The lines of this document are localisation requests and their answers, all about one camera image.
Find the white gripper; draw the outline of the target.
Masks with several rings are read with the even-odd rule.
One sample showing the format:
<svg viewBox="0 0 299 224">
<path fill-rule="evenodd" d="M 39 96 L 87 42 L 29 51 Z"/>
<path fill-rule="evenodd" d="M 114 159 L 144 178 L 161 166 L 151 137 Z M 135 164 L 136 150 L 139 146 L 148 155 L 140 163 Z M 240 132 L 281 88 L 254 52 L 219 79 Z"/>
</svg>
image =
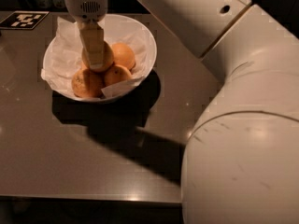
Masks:
<svg viewBox="0 0 299 224">
<path fill-rule="evenodd" d="M 104 30 L 97 24 L 107 14 L 107 0 L 64 0 L 69 14 L 78 22 L 86 64 L 92 70 L 104 66 Z"/>
</svg>

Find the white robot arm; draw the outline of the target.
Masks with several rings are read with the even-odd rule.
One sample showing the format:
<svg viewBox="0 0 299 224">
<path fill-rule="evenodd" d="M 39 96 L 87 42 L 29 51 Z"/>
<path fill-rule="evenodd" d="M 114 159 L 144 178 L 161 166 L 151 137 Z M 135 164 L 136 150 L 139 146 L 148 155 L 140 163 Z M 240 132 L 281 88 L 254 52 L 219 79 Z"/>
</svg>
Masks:
<svg viewBox="0 0 299 224">
<path fill-rule="evenodd" d="M 223 86 L 181 170 L 185 224 L 299 224 L 299 44 L 250 0 L 137 0 Z"/>
</svg>

